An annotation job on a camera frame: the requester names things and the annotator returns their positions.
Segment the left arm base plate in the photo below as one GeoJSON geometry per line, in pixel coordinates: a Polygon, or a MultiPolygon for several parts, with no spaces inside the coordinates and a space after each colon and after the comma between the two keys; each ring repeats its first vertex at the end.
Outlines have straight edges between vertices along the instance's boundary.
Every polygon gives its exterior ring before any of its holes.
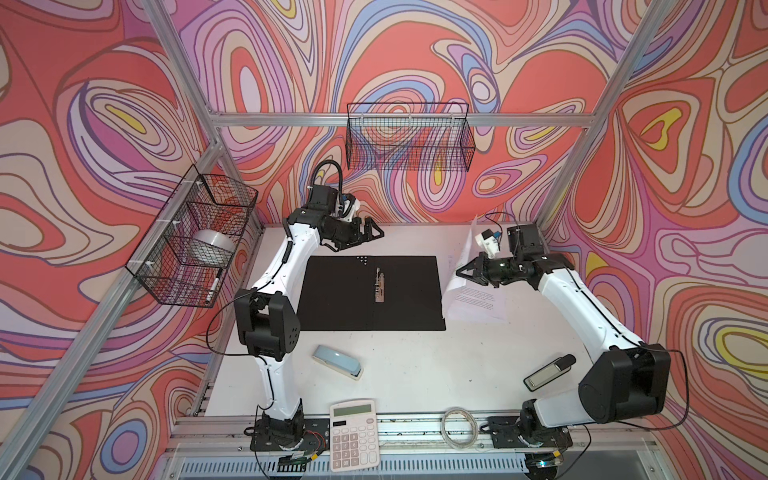
{"type": "Polygon", "coordinates": [[[254,452],[317,452],[325,449],[330,435],[328,418],[298,420],[259,419],[246,427],[243,434],[250,438],[254,452]]]}

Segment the printed paper sheets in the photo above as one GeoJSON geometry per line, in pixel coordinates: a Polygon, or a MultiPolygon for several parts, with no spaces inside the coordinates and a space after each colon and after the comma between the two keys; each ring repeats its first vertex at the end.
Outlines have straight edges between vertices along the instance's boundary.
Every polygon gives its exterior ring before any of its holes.
{"type": "Polygon", "coordinates": [[[449,277],[442,294],[442,313],[447,323],[465,322],[494,324],[506,321],[505,297],[497,293],[491,285],[481,285],[472,281],[474,273],[469,267],[469,279],[458,276],[456,271],[484,253],[483,246],[477,244],[475,237],[482,235],[475,217],[462,239],[461,248],[449,257],[449,277]]]}

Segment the blue file folder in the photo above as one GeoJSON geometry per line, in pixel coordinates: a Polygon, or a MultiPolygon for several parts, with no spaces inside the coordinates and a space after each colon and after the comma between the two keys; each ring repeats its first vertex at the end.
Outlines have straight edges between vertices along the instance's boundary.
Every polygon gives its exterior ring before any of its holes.
{"type": "Polygon", "coordinates": [[[444,331],[435,256],[312,256],[298,303],[304,331],[444,331]]]}

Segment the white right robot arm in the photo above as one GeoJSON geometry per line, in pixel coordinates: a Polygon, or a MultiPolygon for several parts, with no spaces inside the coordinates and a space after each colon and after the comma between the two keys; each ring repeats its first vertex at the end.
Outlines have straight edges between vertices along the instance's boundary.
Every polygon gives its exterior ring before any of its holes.
{"type": "Polygon", "coordinates": [[[536,446],[561,427],[621,422],[662,412],[671,356],[648,344],[595,297],[572,262],[552,253],[534,224],[469,233],[455,276],[500,288],[527,283],[563,315],[591,361],[578,384],[526,401],[514,428],[536,446]]]}

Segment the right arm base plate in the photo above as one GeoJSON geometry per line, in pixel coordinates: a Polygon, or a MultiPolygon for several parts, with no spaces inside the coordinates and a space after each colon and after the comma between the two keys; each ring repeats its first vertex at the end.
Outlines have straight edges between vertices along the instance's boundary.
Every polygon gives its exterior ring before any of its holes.
{"type": "Polygon", "coordinates": [[[573,440],[567,427],[542,427],[535,421],[521,420],[519,416],[492,416],[479,427],[479,432],[490,436],[496,449],[555,449],[567,450],[573,440]]]}

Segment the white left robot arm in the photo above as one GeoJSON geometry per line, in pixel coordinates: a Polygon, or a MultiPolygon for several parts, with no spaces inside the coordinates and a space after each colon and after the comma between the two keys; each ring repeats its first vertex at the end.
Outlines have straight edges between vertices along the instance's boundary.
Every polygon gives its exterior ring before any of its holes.
{"type": "Polygon", "coordinates": [[[381,239],[384,231],[372,218],[337,218],[310,207],[290,214],[283,230],[280,250],[252,288],[238,291],[233,307],[238,340],[255,359],[267,395],[260,411],[272,423],[293,427],[303,414],[291,358],[301,333],[294,288],[318,248],[339,252],[381,239]]]}

